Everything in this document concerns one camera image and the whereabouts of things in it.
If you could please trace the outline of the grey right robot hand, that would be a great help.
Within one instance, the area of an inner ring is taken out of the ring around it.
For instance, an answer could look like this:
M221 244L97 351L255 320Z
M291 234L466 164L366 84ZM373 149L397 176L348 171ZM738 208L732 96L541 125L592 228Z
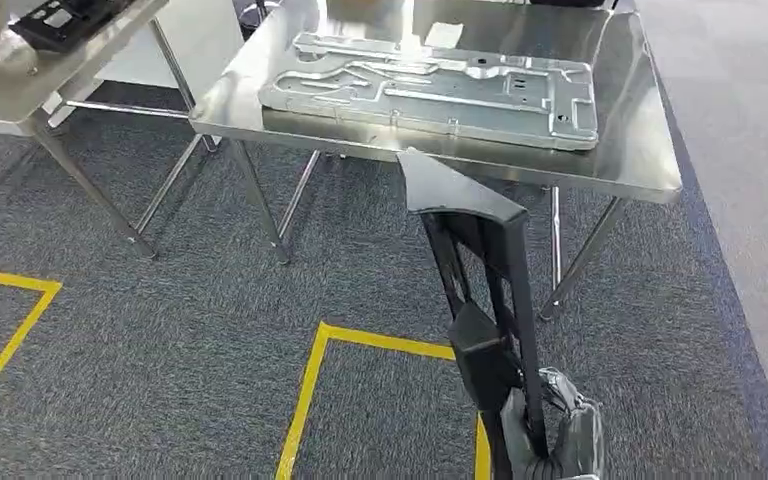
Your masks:
M526 397L509 390L501 409L505 448L514 479L598 479L605 469L603 418L598 402L585 397L554 367L539 370L542 398L562 413L555 446L537 453L526 428Z

